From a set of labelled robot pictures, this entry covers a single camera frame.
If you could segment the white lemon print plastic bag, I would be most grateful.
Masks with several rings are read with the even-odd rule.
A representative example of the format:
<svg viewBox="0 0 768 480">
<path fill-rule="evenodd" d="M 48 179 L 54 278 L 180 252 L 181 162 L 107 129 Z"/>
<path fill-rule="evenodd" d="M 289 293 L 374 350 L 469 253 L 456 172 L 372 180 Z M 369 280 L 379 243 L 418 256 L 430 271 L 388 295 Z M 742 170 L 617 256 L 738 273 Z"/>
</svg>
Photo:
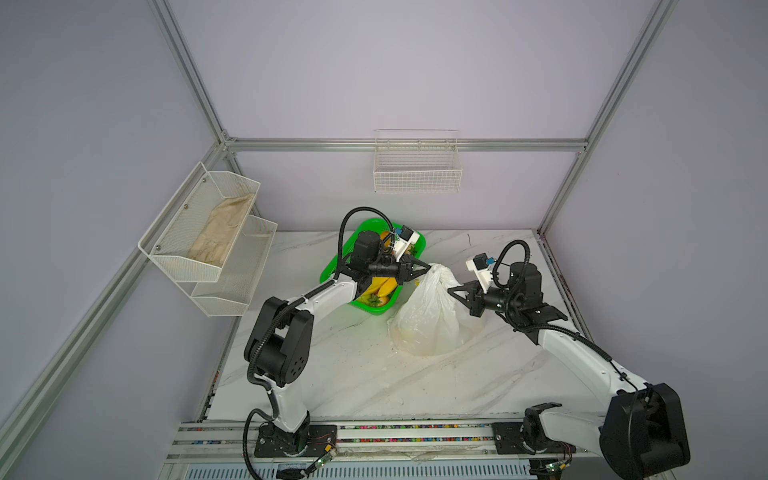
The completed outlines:
<svg viewBox="0 0 768 480">
<path fill-rule="evenodd" d="M 421 357 L 444 355 L 482 332 L 486 322 L 471 316 L 448 292 L 459 285 L 448 267 L 431 264 L 389 323 L 389 333 L 398 350 Z"/>
</svg>

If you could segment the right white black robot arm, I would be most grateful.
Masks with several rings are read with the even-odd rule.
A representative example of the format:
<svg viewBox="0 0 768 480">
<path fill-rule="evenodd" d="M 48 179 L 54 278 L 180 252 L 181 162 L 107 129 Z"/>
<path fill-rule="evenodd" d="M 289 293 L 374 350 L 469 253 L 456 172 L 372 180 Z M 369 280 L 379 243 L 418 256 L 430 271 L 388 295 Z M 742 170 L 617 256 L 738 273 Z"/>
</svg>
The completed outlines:
<svg viewBox="0 0 768 480">
<path fill-rule="evenodd" d="M 684 466 L 691 459 L 679 395 L 624 369 L 579 333 L 558 308 L 545 302 L 542 274 L 529 262 L 510 264 L 500 281 L 484 254 L 470 259 L 474 280 L 449 288 L 470 315 L 490 310 L 559 359 L 597 398 L 597 414 L 572 412 L 558 402 L 529 407 L 520 430 L 523 448 L 544 453 L 565 443 L 600 455 L 622 479 L 644 479 Z"/>
</svg>

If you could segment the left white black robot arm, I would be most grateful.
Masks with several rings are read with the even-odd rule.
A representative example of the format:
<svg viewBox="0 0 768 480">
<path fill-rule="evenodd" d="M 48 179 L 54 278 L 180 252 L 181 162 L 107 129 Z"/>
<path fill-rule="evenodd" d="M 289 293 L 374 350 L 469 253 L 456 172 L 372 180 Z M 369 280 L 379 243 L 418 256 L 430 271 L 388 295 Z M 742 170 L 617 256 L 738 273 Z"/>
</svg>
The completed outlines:
<svg viewBox="0 0 768 480">
<path fill-rule="evenodd" d="M 361 231 L 352 250 L 337 251 L 333 274 L 309 292 L 293 299 L 268 298 L 244 347 L 246 379 L 264 389 L 270 410 L 254 408 L 243 429 L 248 440 L 258 417 L 256 446 L 244 456 L 283 454 L 298 456 L 311 446 L 311 417 L 302 400 L 298 379 L 310 357 L 316 323 L 371 291 L 376 279 L 392 280 L 396 287 L 425 275 L 430 266 L 418 259 L 419 232 L 393 227 L 384 236 Z"/>
</svg>

